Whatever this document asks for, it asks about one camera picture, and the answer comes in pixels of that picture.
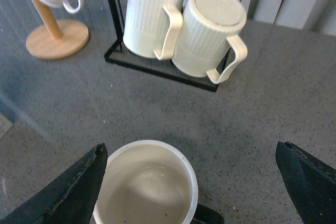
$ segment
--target wooden base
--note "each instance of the wooden base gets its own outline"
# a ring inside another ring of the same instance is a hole
[[[88,41],[89,30],[82,22],[64,19],[58,20],[57,24],[63,33],[59,39],[53,39],[45,25],[30,33],[26,47],[33,56],[45,60],[65,58],[79,51]]]

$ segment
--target countertop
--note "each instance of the countertop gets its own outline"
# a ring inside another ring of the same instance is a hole
[[[42,24],[30,0],[0,0],[0,218],[84,153],[167,142],[196,172],[199,202],[226,223],[302,223],[275,161],[290,141],[336,167],[336,38],[248,20],[248,56],[212,93],[106,63],[116,39],[107,0],[73,18],[90,31],[71,57],[39,60],[25,40]]]

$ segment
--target black mug handle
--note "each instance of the black mug handle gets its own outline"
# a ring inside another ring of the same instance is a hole
[[[224,224],[224,217],[201,204],[197,204],[196,212],[191,224]]]

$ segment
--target upside-down mug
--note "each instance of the upside-down mug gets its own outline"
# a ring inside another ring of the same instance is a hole
[[[175,9],[181,10],[182,3],[183,0],[128,0],[123,36],[126,47],[136,55],[155,59],[154,50],[162,49],[165,40],[176,41],[178,32],[167,33],[168,15],[171,10],[173,14]]]
[[[172,59],[189,76],[208,76],[214,84],[227,80],[247,56],[246,45],[239,36],[246,23],[243,5],[238,0],[188,0],[182,24],[180,11],[174,11],[174,15],[172,10],[167,14],[170,29],[166,37],[171,41],[165,41],[163,50],[154,51],[156,57]],[[169,35],[170,31],[178,33],[176,41]],[[216,68],[230,47],[235,52],[235,60],[218,73]]]

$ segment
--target mug rack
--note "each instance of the mug rack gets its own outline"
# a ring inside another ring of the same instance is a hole
[[[180,72],[173,65],[173,62],[171,60],[159,61],[157,59],[147,59],[137,56],[132,52],[130,52],[129,50],[127,50],[122,39],[125,21],[122,13],[120,0],[108,0],[108,2],[111,10],[115,33],[117,35],[117,40],[104,54],[106,62],[146,72],[159,77],[164,77],[166,79],[178,81],[211,92],[217,91],[218,85],[213,84],[208,79],[208,77],[196,78],[188,76]],[[230,50],[226,53],[224,59],[219,64],[217,68],[218,71],[224,70],[227,63],[227,59],[229,57],[229,53]]]

